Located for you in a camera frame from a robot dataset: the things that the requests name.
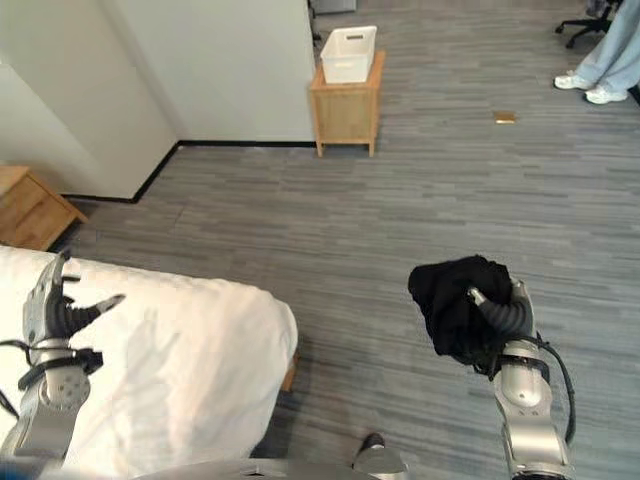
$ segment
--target wooden cabinet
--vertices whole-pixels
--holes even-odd
[[[0,167],[0,242],[46,250],[74,220],[87,217],[27,167]]]
[[[373,156],[385,57],[384,51],[376,52],[364,83],[328,84],[318,65],[310,88],[318,156],[322,157],[327,143],[368,144],[369,156]]]

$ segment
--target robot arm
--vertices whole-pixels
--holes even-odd
[[[499,333],[522,338],[505,344],[500,371],[493,376],[510,478],[574,479],[567,443],[551,421],[549,369],[540,355],[533,310],[524,284],[513,282],[513,303],[509,306],[493,304],[475,288],[469,290],[469,297]]]
[[[79,279],[62,276],[68,258],[58,254],[45,267],[23,307],[31,369],[18,383],[25,392],[20,415],[0,449],[0,461],[28,467],[32,474],[64,461],[76,416],[89,396],[88,376],[102,366],[102,354],[72,349],[70,338],[124,299],[116,295],[89,308],[72,308],[63,283]]]

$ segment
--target white bed sheet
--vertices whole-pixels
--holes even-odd
[[[0,247],[0,339],[22,339],[22,305],[52,254]],[[65,293],[80,305],[127,298],[77,334],[105,365],[90,377],[66,466],[129,478],[249,455],[297,345],[289,307],[258,288],[72,258]],[[14,406],[23,354],[0,349]],[[0,440],[13,419],[0,411]]]

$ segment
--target floor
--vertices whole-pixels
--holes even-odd
[[[640,109],[550,86],[570,0],[361,0],[387,50],[379,152],[183,148],[137,205],[78,202],[75,255],[258,285],[303,339],[259,453],[348,464],[383,432],[414,478],[506,478],[484,378],[432,351],[411,269],[482,253],[530,286],[577,391],[578,478],[640,471]],[[513,110],[511,126],[493,110]],[[565,401],[556,375],[554,410]]]

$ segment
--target shoe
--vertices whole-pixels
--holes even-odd
[[[569,70],[566,75],[558,75],[553,84],[560,90],[571,90],[579,88],[580,90],[590,90],[594,87],[593,83],[579,77],[573,70]]]
[[[358,453],[362,453],[369,448],[384,448],[384,438],[379,433],[370,433],[367,438],[364,439]]]
[[[629,94],[624,92],[610,92],[602,85],[598,85],[587,92],[587,100],[596,105],[604,105],[609,102],[622,102]]]

